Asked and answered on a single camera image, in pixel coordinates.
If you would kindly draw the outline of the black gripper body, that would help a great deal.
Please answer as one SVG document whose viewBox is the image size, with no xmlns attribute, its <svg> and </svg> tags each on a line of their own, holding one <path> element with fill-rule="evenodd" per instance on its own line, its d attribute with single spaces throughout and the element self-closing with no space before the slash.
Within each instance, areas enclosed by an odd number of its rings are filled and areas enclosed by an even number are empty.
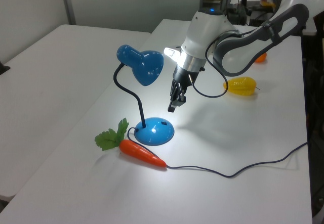
<svg viewBox="0 0 324 224">
<path fill-rule="evenodd" d="M 195 83 L 199 72 L 187 71 L 179 66 L 176 66 L 173 73 L 173 80 L 181 86 L 191 86 Z"/>
</svg>

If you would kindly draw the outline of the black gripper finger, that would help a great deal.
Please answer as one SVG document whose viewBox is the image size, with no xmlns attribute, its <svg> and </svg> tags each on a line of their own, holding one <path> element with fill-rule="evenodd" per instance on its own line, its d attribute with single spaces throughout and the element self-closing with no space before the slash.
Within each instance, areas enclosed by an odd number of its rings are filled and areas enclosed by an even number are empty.
<svg viewBox="0 0 324 224">
<path fill-rule="evenodd" d="M 186 103 L 186 91 L 187 87 L 183 86 L 181 83 L 178 83 L 178 89 L 177 89 L 177 107 L 182 106 L 184 103 Z"/>
<path fill-rule="evenodd" d="M 181 85 L 177 81 L 172 80 L 171 90 L 170 90 L 170 104 L 168 106 L 168 112 L 173 113 L 175 111 L 175 108 L 177 107 L 176 103 L 178 101 L 178 97 L 180 94 L 181 94 Z"/>
</svg>

